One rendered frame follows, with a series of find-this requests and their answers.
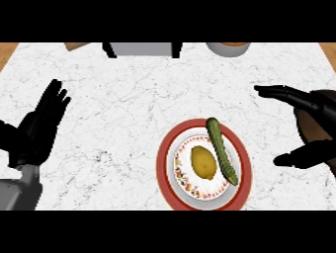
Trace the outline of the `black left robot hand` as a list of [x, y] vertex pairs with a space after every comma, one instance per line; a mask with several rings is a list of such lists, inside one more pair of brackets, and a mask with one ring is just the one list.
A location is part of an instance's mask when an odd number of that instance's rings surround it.
[[47, 161], [68, 102], [67, 90], [53, 79], [19, 125], [12, 126], [0, 120], [0, 149], [9, 153], [10, 168], [27, 164], [40, 166]]

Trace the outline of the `yellow lemon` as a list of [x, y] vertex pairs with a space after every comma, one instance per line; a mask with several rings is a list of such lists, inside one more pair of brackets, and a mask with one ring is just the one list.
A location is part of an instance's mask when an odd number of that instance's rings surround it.
[[213, 179], [217, 169], [216, 160], [212, 152], [203, 146], [191, 148], [191, 167], [201, 179]]

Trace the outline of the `grey appliance with black legs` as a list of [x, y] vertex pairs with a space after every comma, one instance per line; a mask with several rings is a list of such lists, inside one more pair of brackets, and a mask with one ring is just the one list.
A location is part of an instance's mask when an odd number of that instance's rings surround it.
[[110, 58], [118, 56], [170, 56], [179, 58], [181, 42], [105, 42], [102, 49]]

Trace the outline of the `green cucumber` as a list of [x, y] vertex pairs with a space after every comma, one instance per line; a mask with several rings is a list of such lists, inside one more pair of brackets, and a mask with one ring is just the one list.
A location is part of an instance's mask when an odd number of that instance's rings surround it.
[[217, 157], [217, 162], [219, 162], [223, 178], [226, 179], [231, 185], [237, 186], [238, 177], [237, 177], [235, 169], [231, 165], [228, 154], [225, 151], [220, 125], [215, 118], [209, 118], [206, 120], [206, 129], [207, 129], [207, 134], [209, 134], [212, 145], [216, 152], [216, 157]]

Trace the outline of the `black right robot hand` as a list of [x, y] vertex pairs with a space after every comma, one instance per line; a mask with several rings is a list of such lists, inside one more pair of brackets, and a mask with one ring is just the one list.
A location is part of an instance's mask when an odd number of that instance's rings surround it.
[[260, 97], [274, 98], [306, 111], [331, 136], [331, 139], [314, 140], [280, 155], [275, 165], [306, 169], [336, 158], [336, 101], [318, 91], [303, 92], [284, 85], [256, 85], [254, 89]]

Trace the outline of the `tan wooden block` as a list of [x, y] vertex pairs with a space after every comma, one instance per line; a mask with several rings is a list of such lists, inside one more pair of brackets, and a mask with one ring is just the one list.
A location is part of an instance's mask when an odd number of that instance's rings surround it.
[[73, 51], [87, 44], [90, 44], [90, 42], [65, 42], [64, 46], [68, 51]]

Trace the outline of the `red rimmed white plate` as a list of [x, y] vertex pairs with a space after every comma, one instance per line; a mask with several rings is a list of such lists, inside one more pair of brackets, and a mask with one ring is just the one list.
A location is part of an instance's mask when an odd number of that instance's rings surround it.
[[206, 119], [178, 124], [160, 146], [157, 177], [175, 210], [238, 210], [251, 189], [251, 164], [232, 130], [220, 125], [210, 139]]

